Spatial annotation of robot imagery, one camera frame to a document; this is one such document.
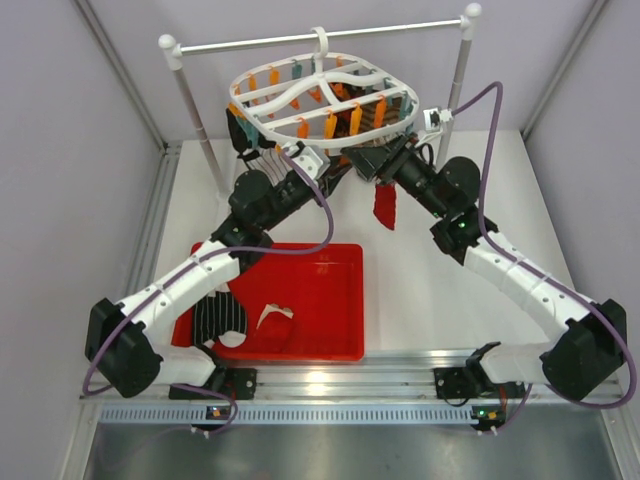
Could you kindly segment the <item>white clip sock hanger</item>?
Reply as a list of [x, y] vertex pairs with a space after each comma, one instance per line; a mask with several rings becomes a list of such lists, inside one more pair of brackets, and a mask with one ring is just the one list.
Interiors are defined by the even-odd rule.
[[[329, 151], [410, 129], [420, 106], [406, 83], [369, 61], [331, 52], [322, 27], [309, 55], [255, 67], [232, 83], [230, 102], [267, 140], [278, 145], [307, 141]], [[402, 97], [399, 122], [382, 126], [386, 103]], [[362, 107], [376, 103], [374, 130], [359, 133]]]

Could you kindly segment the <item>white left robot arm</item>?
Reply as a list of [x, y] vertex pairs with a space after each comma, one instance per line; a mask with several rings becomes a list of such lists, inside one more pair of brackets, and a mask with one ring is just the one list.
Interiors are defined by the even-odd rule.
[[234, 183], [231, 212], [201, 247], [155, 283], [118, 303], [103, 299], [90, 312], [85, 356], [124, 398], [151, 385], [187, 385], [205, 397], [225, 388], [226, 374], [202, 343], [173, 346], [169, 330], [188, 308], [248, 271], [266, 254], [278, 254], [268, 231], [310, 200], [322, 208], [344, 165], [306, 168], [289, 164], [277, 184], [249, 169]]

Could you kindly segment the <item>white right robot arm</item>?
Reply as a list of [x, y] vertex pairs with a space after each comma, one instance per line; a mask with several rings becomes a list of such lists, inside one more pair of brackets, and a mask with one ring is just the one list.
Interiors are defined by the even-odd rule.
[[473, 160], [456, 156], [436, 169], [411, 135], [343, 154], [361, 177], [401, 187], [431, 213], [440, 251], [496, 287], [544, 332], [541, 343], [490, 342], [475, 350], [466, 361], [473, 393], [486, 397], [504, 383], [522, 382], [582, 402], [624, 364], [624, 308], [612, 299], [598, 304], [530, 264], [480, 212], [481, 174]]

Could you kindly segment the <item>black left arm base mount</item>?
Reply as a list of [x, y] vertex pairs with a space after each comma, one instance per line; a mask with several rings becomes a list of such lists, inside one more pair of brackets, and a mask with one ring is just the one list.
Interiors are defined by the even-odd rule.
[[201, 387], [202, 390], [205, 390], [205, 393], [198, 393], [171, 386], [168, 397], [171, 400], [209, 400], [215, 399], [215, 396], [208, 394], [208, 391], [213, 391], [233, 400], [252, 400], [254, 398], [256, 385], [256, 369], [220, 367], [216, 369], [210, 379]]

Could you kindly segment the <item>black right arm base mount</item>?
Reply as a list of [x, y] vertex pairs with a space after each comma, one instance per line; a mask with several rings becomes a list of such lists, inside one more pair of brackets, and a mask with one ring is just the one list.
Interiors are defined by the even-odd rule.
[[466, 367], [442, 367], [433, 370], [436, 396], [440, 400], [454, 401], [477, 398], [481, 384]]

